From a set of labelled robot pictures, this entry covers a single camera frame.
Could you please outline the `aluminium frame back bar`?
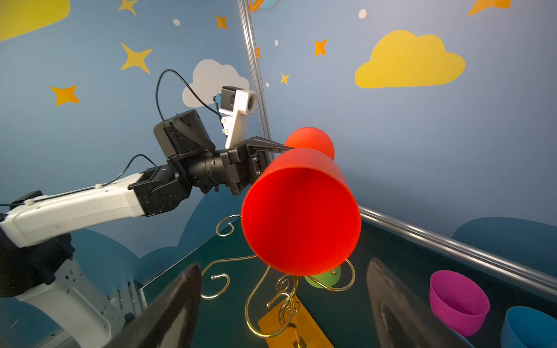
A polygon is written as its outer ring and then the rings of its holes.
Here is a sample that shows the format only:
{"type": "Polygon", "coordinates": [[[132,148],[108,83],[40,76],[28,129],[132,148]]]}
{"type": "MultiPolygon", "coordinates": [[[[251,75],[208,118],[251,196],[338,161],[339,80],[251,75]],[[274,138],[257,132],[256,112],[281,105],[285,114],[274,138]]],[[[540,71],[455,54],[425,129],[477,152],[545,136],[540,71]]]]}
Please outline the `aluminium frame back bar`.
{"type": "Polygon", "coordinates": [[[556,297],[556,278],[551,275],[438,233],[421,229],[389,215],[378,213],[368,207],[360,205],[358,208],[362,219],[367,223],[374,224],[375,226],[402,236],[406,240],[422,245],[440,254],[467,262],[484,271],[489,271],[507,281],[512,281],[516,284],[528,287],[545,296],[556,297]]]}

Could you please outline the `left floor edge rail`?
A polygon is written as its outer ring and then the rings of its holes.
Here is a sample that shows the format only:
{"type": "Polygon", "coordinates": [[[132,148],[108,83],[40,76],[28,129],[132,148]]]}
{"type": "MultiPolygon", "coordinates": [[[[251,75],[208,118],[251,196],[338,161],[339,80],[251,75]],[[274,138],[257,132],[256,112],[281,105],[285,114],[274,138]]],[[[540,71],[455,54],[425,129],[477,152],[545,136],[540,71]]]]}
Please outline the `left floor edge rail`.
{"type": "Polygon", "coordinates": [[[236,258],[251,253],[239,219],[233,220],[235,232],[218,236],[215,229],[185,229],[178,246],[168,246],[150,252],[139,259],[143,277],[135,277],[139,294],[152,302],[189,265],[201,268],[217,259],[236,258]]]}

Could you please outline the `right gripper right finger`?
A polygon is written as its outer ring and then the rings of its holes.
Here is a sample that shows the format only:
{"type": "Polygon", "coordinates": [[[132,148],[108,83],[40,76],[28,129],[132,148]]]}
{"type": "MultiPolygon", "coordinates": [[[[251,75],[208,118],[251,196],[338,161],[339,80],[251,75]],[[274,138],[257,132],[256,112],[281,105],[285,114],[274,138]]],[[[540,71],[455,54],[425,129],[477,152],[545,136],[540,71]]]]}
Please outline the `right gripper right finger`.
{"type": "Polygon", "coordinates": [[[467,347],[381,260],[366,283],[381,347],[467,347]]]}

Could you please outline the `blue wine glass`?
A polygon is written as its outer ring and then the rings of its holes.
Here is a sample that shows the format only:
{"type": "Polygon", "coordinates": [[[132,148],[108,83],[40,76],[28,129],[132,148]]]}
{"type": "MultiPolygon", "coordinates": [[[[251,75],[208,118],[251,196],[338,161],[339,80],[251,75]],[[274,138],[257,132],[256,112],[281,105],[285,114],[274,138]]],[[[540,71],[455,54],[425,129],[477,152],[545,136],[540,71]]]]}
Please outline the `blue wine glass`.
{"type": "Polygon", "coordinates": [[[511,307],[503,322],[500,346],[554,348],[556,319],[530,307],[511,307]]]}
{"type": "Polygon", "coordinates": [[[474,348],[474,345],[464,336],[460,335],[458,332],[456,332],[455,330],[452,330],[452,332],[468,347],[468,348],[474,348]]]}

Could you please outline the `aluminium frame left post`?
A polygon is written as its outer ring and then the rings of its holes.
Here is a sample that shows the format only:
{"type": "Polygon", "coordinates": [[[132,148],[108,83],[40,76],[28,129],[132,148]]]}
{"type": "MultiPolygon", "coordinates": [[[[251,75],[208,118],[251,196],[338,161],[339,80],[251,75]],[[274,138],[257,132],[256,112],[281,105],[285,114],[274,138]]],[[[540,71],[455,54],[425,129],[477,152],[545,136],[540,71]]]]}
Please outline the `aluminium frame left post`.
{"type": "Polygon", "coordinates": [[[245,44],[247,48],[247,57],[250,73],[252,76],[253,89],[258,94],[258,114],[261,125],[261,133],[264,138],[271,140],[271,126],[268,119],[268,110],[265,101],[261,67],[258,62],[258,55],[256,52],[257,45],[255,42],[255,33],[250,17],[249,1],[237,0],[236,3],[239,10],[239,18],[242,25],[245,44]]]}

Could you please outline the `orange wooden rack base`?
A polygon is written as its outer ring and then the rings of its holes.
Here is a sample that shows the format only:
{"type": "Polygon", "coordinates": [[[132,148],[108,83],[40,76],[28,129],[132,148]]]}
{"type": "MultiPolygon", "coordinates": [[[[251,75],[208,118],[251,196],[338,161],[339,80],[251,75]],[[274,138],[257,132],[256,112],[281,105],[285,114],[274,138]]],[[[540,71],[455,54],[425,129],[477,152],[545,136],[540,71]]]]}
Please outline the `orange wooden rack base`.
{"type": "MultiPolygon", "coordinates": [[[[286,329],[278,336],[266,339],[269,347],[328,347],[334,346],[319,328],[313,317],[301,303],[294,297],[294,308],[297,313],[293,316],[292,321],[286,329]]],[[[290,308],[281,310],[278,304],[271,311],[265,314],[259,321],[258,326],[263,333],[276,331],[288,319],[290,308]]]]}

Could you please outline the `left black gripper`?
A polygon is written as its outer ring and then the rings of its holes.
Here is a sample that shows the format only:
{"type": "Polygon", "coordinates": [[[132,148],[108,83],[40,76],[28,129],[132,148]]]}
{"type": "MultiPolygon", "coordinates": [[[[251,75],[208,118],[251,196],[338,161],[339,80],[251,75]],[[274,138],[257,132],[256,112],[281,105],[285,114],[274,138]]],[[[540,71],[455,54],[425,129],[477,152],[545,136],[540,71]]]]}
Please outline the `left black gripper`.
{"type": "Polygon", "coordinates": [[[244,189],[255,183],[267,168],[270,163],[267,152],[282,154],[291,149],[292,147],[263,137],[252,137],[223,150],[219,157],[224,167],[224,184],[230,188],[233,195],[240,195],[244,189]]]}

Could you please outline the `red wine glass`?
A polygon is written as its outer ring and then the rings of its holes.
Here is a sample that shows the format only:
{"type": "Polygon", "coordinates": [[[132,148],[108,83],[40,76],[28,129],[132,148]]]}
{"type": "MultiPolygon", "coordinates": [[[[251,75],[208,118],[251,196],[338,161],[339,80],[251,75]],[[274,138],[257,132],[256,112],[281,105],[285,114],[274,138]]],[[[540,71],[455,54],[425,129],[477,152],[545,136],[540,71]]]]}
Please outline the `red wine glass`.
{"type": "Polygon", "coordinates": [[[331,271],[351,256],[361,235],[358,204],[322,130],[300,128],[252,184],[242,230],[271,268],[295,276],[331,271]]]}

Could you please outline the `green wine glass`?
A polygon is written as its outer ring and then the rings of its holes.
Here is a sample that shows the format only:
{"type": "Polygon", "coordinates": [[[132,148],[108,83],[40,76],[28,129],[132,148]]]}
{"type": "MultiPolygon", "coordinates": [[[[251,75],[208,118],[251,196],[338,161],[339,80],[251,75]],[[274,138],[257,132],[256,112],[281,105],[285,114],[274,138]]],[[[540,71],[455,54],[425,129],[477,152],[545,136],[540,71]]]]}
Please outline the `green wine glass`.
{"type": "Polygon", "coordinates": [[[304,279],[312,287],[315,287],[317,289],[323,289],[323,287],[320,286],[317,282],[315,282],[314,279],[326,285],[327,287],[335,287],[335,285],[341,279],[341,276],[342,276],[342,268],[339,265],[331,271],[328,271],[326,273],[321,273],[319,275],[305,276],[304,279]]]}

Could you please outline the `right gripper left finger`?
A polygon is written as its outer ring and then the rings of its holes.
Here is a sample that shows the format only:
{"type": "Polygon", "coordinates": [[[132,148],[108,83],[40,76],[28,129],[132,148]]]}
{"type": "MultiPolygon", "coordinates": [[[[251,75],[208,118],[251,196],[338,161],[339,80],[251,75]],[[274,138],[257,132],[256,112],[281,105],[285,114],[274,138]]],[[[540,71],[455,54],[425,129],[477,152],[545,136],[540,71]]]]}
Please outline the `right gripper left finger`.
{"type": "Polygon", "coordinates": [[[107,347],[190,347],[200,309],[202,274],[189,265],[107,347]]]}

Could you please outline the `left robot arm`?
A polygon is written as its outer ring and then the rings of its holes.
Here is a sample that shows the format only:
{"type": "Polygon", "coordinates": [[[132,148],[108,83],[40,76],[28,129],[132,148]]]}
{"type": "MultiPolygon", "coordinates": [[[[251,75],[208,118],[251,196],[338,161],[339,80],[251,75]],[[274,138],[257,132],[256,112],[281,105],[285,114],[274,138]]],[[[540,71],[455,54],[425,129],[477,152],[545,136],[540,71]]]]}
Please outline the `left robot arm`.
{"type": "Polygon", "coordinates": [[[167,160],[137,174],[47,196],[33,191],[1,216],[1,295],[40,309],[81,347],[103,347],[132,314],[119,309],[82,274],[71,234],[125,218],[176,209],[191,190],[228,187],[240,194],[268,167],[268,153],[285,145],[248,138],[247,113],[223,114],[224,149],[216,149],[197,111],[158,123],[154,134],[167,160]]]}

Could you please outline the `pink wine glass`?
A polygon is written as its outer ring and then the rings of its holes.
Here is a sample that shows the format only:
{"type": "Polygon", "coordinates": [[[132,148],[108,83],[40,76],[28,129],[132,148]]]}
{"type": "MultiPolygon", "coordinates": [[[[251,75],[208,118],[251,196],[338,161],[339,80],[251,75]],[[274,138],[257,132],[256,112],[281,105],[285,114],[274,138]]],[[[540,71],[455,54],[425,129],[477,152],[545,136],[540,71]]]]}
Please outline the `pink wine glass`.
{"type": "Polygon", "coordinates": [[[431,275],[429,304],[446,326],[464,337],[478,333],[490,311],[490,300],[480,286],[453,271],[431,275]]]}

